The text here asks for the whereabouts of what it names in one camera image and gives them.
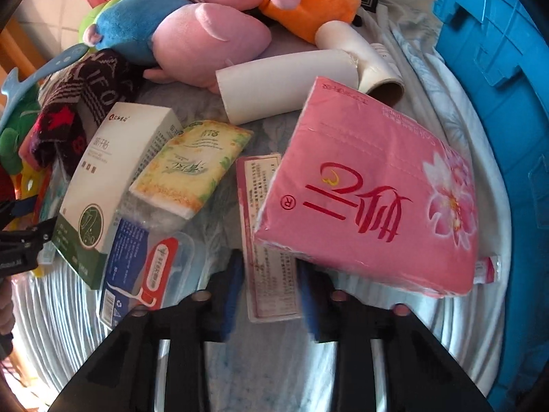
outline white and green box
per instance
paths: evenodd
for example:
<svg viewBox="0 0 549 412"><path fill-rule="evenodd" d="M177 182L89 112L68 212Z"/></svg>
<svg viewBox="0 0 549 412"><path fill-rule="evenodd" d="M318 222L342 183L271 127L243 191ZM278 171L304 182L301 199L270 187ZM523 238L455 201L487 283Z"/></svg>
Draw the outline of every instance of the white and green box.
<svg viewBox="0 0 549 412"><path fill-rule="evenodd" d="M91 289L100 289L120 201L182 126L170 108L117 103L90 141L61 205L53 243Z"/></svg>

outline tiled floor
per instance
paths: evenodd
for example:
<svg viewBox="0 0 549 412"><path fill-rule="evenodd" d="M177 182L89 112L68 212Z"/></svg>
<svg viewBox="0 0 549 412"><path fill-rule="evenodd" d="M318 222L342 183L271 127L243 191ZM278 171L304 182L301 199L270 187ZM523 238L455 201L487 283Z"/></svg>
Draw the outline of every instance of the tiled floor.
<svg viewBox="0 0 549 412"><path fill-rule="evenodd" d="M392 0L430 11L432 0ZM46 59L78 42L80 22L90 11L86 0L23 0L17 19Z"/></svg>

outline bed sheet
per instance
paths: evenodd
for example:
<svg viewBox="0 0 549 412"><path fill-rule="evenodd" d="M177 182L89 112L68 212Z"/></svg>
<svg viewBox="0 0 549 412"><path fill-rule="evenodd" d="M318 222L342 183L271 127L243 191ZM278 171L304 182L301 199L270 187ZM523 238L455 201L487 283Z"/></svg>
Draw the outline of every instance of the bed sheet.
<svg viewBox="0 0 549 412"><path fill-rule="evenodd" d="M403 75L406 94L396 108L472 161L479 203L480 252L499 255L502 265L497 283L475 286L462 298L435 300L338 273L334 274L336 285L378 307L389 308L396 302L410 305L487 394L498 370L510 269L511 215L503 180L469 99L434 51L440 26L437 21L389 2L380 4L376 14L361 11L360 15L364 25L358 28L359 32L370 42L383 43ZM279 27L274 30L278 32L273 32L276 35L270 54L310 48L298 39L289 39ZM172 106L184 125L199 118L226 120L219 97L179 83L148 85L138 101ZM283 152L298 116L298 112L293 112L246 125L255 132L246 154ZM227 249L241 245L233 171L193 220L193 227L207 243L207 262L198 281L181 282L174 301L204 287L209 274L226 262ZM60 391L108 332L95 314L98 293L87 290L69 266L57 259L42 279L21 279L15 294L17 337L40 377ZM382 355L376 344L373 349L379 367ZM334 351L333 344L314 343L302 321L252 324L243 296L229 342L207 344L212 410L327 410ZM166 356L161 362L159 410L163 408ZM378 394L378 410L383 410L381 381Z"/></svg>

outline red star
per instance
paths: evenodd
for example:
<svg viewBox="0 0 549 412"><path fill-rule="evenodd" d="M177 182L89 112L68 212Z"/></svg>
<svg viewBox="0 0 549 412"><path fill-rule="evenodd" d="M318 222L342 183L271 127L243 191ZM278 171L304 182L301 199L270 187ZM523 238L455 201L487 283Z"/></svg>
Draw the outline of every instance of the red star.
<svg viewBox="0 0 549 412"><path fill-rule="evenodd" d="M48 131L63 125L70 126L74 119L74 113L65 105L59 112L52 113L50 115L50 121L48 124Z"/></svg>

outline pink tissue package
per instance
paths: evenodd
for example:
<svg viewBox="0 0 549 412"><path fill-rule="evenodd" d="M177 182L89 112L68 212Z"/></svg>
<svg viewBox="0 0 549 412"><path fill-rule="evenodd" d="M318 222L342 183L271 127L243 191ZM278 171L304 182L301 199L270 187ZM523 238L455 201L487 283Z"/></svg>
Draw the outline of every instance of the pink tissue package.
<svg viewBox="0 0 549 412"><path fill-rule="evenodd" d="M414 120L324 77L271 183L255 241L440 297L473 286L469 164Z"/></svg>

